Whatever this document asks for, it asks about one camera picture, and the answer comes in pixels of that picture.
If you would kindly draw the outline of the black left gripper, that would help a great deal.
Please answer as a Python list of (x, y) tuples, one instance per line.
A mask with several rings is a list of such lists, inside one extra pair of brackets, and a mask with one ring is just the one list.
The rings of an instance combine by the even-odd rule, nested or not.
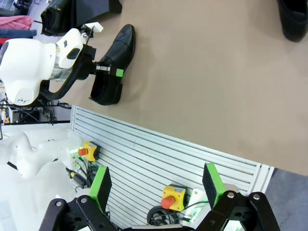
[[(91, 46), (84, 46), (73, 66), (73, 80), (85, 80), (94, 70), (94, 58), (96, 49)], [(123, 77), (124, 70), (112, 64), (96, 64), (96, 74)]]

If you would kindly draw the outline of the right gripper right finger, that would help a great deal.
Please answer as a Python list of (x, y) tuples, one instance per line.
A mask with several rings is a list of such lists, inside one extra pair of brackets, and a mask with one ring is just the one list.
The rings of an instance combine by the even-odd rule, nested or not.
[(252, 192), (248, 196), (227, 190), (213, 163), (204, 165), (203, 186), (211, 210), (197, 231), (222, 231), (229, 221), (238, 221), (245, 231), (279, 231), (280, 227), (266, 195)]

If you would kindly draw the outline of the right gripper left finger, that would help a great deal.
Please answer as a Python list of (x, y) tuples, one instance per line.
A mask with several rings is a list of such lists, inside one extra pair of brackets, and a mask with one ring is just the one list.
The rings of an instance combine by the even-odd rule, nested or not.
[(62, 198), (50, 201), (40, 225), (41, 231), (115, 231), (106, 215), (112, 181), (108, 167), (99, 167), (88, 194), (67, 202)]

